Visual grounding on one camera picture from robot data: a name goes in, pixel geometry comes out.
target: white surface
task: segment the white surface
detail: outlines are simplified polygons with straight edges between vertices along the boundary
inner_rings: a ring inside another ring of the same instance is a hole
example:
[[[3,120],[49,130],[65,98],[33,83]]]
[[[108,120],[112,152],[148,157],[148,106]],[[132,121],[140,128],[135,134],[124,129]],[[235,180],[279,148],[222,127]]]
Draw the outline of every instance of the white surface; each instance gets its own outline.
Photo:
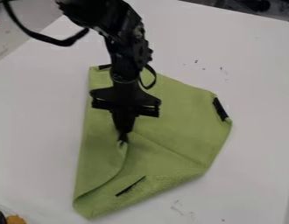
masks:
[[[0,61],[0,203],[44,224],[283,223],[289,24],[173,0],[131,2],[144,18],[155,69],[216,92],[234,121],[211,169],[122,212],[84,220],[71,201],[88,67],[109,56],[95,32],[72,48],[30,40]],[[62,17],[44,33],[61,38],[78,29]]]
[[[17,0],[11,3],[21,22],[39,32],[61,15],[54,0]],[[0,3],[0,60],[21,46],[29,37],[8,17]]]

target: black tag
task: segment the black tag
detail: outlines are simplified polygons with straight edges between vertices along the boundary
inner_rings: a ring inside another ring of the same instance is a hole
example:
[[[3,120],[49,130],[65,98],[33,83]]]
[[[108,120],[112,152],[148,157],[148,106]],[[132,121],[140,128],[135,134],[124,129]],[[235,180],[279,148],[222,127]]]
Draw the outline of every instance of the black tag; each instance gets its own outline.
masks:
[[[107,68],[111,68],[111,64],[99,66],[99,70],[104,70]]]
[[[121,192],[117,193],[116,196],[118,197],[118,196],[121,196],[123,193],[127,193],[129,190],[132,189],[133,186],[135,186],[136,184],[138,184],[138,183],[139,183],[140,181],[142,181],[144,178],[145,178],[145,176],[142,177],[141,179],[139,179],[139,180],[138,180],[137,182],[135,182],[133,185],[130,185],[130,186],[128,186],[126,189],[124,189],[124,190],[122,190]]]
[[[217,114],[221,117],[222,121],[224,122],[226,120],[226,118],[228,118],[229,116],[226,113],[226,111],[224,110],[224,108],[222,107],[222,105],[221,105],[221,103],[217,97],[213,100],[213,105],[215,105],[215,108],[217,110]]]

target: green towel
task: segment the green towel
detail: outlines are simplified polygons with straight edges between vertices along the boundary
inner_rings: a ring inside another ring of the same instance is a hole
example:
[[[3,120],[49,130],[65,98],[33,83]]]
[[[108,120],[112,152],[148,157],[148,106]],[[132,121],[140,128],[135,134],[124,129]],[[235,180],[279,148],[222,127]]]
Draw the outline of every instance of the green towel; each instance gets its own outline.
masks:
[[[144,82],[152,76],[142,72]],[[109,69],[89,70],[89,90],[110,87]],[[94,218],[133,205],[203,174],[227,139],[232,121],[216,96],[158,75],[147,91],[162,100],[160,118],[140,116],[119,143],[111,113],[88,98],[74,190],[74,209]]]

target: tabletop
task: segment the tabletop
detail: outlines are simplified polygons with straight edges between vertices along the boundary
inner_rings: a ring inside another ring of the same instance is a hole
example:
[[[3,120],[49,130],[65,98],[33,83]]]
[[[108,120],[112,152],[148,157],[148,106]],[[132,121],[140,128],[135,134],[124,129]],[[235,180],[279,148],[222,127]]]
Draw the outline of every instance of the tabletop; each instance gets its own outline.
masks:
[[[289,204],[289,23],[175,0],[130,0],[161,74],[208,89],[233,130],[201,178],[96,220],[71,204],[95,31],[70,48],[30,39],[0,61],[0,203],[31,223],[283,223]],[[43,30],[78,31],[66,17]]]

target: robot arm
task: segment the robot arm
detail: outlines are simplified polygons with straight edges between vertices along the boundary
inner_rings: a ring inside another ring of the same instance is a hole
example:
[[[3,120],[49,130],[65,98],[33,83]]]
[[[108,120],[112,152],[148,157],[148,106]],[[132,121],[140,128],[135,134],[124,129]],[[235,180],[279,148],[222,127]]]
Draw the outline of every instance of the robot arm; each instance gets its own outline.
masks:
[[[152,50],[145,39],[142,18],[123,0],[59,0],[57,4],[63,13],[83,30],[73,37],[58,40],[25,28],[17,19],[9,4],[3,0],[5,9],[12,20],[30,37],[57,46],[70,46],[76,40],[94,29],[104,36],[111,57],[110,78],[113,87],[95,89],[90,92],[93,108],[106,109],[113,117],[120,139],[127,141],[136,117],[159,116],[161,100],[147,94],[156,83],[156,73],[148,65]],[[146,67],[155,81],[145,86],[140,72]]]

